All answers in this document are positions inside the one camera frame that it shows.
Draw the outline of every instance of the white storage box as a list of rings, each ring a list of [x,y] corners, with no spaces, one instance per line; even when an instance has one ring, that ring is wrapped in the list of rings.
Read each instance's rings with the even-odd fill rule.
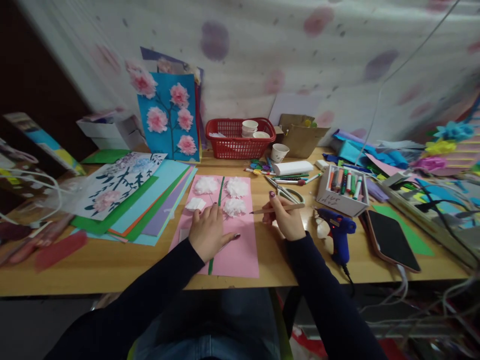
[[[363,197],[361,200],[354,200],[352,197],[340,195],[338,192],[331,191],[329,189],[330,178],[334,176],[334,173],[337,169],[342,172],[344,171],[343,167],[330,165],[328,171],[325,171],[321,176],[316,201],[328,206],[329,208],[338,210],[339,212],[350,217],[357,217],[370,206],[369,193],[366,183],[367,178],[363,172],[345,168],[348,169],[356,177],[360,176],[362,178],[360,194],[362,194]]]

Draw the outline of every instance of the scissors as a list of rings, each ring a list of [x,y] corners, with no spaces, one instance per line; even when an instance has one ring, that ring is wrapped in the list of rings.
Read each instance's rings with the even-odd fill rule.
[[[287,200],[290,200],[294,204],[304,204],[305,203],[305,200],[304,200],[303,196],[300,195],[295,190],[280,186],[279,184],[277,184],[275,181],[273,181],[271,178],[267,177],[266,175],[265,175],[265,179],[267,179],[267,181],[274,188],[276,188],[277,195],[280,195],[280,196],[286,198]]]

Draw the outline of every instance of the red plastic basket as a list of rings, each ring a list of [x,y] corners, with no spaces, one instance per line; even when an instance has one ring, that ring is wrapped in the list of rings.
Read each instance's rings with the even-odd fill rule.
[[[260,159],[277,135],[272,123],[264,117],[254,117],[258,131],[265,132],[270,138],[242,137],[242,123],[247,119],[212,119],[206,124],[206,138],[211,141],[213,156],[217,159]],[[210,133],[221,133],[226,137],[212,137]]]

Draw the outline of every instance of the smartphone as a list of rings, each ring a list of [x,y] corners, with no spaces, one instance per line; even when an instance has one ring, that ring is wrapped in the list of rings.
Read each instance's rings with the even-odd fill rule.
[[[400,264],[413,273],[420,273],[420,265],[399,222],[372,210],[363,214],[361,220],[368,229],[375,253],[386,262]]]

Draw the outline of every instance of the hot glue gun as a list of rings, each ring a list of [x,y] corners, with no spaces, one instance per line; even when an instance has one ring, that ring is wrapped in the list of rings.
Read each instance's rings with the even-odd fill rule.
[[[319,208],[316,212],[330,227],[328,236],[333,239],[333,255],[331,258],[338,265],[344,267],[350,260],[347,234],[354,234],[357,230],[357,224],[352,219],[343,217],[326,208]]]

